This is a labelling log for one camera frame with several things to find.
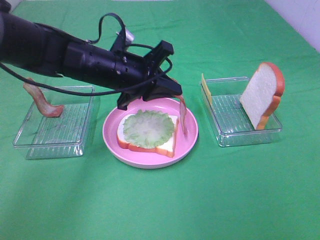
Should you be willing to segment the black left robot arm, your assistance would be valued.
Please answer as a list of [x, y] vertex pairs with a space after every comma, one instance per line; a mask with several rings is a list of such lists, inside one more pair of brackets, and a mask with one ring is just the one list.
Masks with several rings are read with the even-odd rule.
[[0, 67], [15, 78], [27, 79], [10, 69], [15, 66], [49, 77], [68, 77], [105, 88], [103, 95], [119, 94], [117, 107], [126, 110], [136, 100], [178, 98], [181, 85], [161, 65], [173, 54], [167, 41], [160, 41], [139, 56], [128, 51], [133, 36], [115, 13], [120, 32], [106, 50], [96, 40], [83, 40], [58, 28], [31, 22], [11, 14], [11, 4], [0, 3]]

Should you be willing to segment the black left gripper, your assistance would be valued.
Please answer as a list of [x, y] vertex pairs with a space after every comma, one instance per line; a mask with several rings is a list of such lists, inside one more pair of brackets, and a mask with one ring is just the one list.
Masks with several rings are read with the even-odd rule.
[[145, 56], [112, 52], [91, 44], [69, 43], [63, 60], [63, 75], [78, 81], [119, 91], [119, 110], [136, 100], [151, 101], [182, 95], [182, 86], [161, 76], [160, 64], [173, 54], [171, 43], [161, 41]]

